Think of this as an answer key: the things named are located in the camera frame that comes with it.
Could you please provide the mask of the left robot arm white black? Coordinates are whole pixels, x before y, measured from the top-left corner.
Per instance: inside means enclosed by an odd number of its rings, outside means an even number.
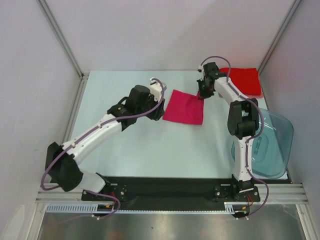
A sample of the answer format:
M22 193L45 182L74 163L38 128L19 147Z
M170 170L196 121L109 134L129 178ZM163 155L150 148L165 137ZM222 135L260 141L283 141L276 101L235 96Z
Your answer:
M91 128L62 144L51 143L47 147L44 176L51 179L64 192L81 188L98 199L110 196L110 182L101 174L80 170L80 164L103 142L147 117L158 121L165 113L164 94L167 86L156 78L149 86L135 85L128 96L113 105Z

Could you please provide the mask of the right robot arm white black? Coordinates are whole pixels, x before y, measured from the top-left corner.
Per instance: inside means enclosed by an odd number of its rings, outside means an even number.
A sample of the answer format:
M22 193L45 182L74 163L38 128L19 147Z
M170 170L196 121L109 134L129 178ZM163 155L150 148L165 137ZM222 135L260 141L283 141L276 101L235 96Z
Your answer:
M258 101L247 98L234 85L228 73L221 72L215 62L201 63L197 80L199 98L207 99L218 93L229 105L227 129L234 137L234 171L231 176L230 197L242 201L254 190L252 145L259 129Z

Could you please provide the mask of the magenta pink t shirt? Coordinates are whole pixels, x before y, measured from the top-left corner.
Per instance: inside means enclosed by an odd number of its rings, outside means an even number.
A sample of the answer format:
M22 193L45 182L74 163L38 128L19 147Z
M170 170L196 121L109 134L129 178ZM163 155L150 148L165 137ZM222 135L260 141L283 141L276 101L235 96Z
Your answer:
M204 121L205 101L199 94L192 95L176 89L172 91L170 100L163 115L163 120L201 126Z

